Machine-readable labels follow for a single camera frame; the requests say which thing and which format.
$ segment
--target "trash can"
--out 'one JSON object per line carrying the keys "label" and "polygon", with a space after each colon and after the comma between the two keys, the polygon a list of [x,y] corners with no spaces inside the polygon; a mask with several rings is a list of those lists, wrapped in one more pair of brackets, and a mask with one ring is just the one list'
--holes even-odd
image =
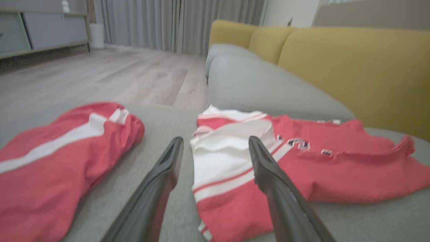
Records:
{"label": "trash can", "polygon": [[89,24],[91,32],[91,41],[89,46],[94,49],[104,48],[104,25],[103,24]]}

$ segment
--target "gray curtain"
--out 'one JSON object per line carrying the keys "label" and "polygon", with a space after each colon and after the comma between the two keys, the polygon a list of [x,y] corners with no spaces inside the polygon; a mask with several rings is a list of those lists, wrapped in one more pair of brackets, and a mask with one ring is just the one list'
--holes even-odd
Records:
{"label": "gray curtain", "polygon": [[106,42],[207,55],[215,19],[258,25],[264,0],[101,0]]}
{"label": "gray curtain", "polygon": [[106,42],[176,51],[179,0],[102,0]]}
{"label": "gray curtain", "polygon": [[182,52],[207,55],[209,33],[215,19],[258,25],[264,0],[182,0],[184,8]]}

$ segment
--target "cabinet drawer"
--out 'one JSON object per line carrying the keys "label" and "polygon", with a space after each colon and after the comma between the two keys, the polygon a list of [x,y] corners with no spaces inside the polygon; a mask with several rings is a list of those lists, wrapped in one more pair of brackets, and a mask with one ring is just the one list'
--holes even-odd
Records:
{"label": "cabinet drawer", "polygon": [[83,16],[64,16],[70,43],[88,40]]}
{"label": "cabinet drawer", "polygon": [[26,12],[24,19],[33,49],[45,49],[69,43],[64,15]]}
{"label": "cabinet drawer", "polygon": [[0,13],[0,53],[30,50],[19,13]]}

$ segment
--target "red and white jersey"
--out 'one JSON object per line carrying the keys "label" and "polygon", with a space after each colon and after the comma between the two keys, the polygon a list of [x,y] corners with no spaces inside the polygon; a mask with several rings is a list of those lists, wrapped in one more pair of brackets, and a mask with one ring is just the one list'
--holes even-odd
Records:
{"label": "red and white jersey", "polygon": [[193,193],[210,242],[238,242],[273,230],[254,184],[249,136],[257,136],[308,201],[372,203],[430,186],[413,140],[368,135],[359,120],[305,121],[210,107],[191,140]]}
{"label": "red and white jersey", "polygon": [[0,150],[0,241],[60,241],[81,196],[143,135],[143,123],[112,102],[17,135]]}

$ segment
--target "yellow backrest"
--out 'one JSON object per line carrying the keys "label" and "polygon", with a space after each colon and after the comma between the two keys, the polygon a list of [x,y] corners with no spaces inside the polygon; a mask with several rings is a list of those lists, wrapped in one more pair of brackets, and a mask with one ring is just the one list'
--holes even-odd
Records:
{"label": "yellow backrest", "polygon": [[291,27],[261,27],[254,30],[249,49],[261,58],[278,64],[285,40],[294,31]]}
{"label": "yellow backrest", "polygon": [[367,127],[430,140],[430,32],[296,29],[278,66],[343,102]]}
{"label": "yellow backrest", "polygon": [[226,20],[215,20],[209,36],[209,46],[213,43],[229,43],[248,48],[251,35],[258,27]]}

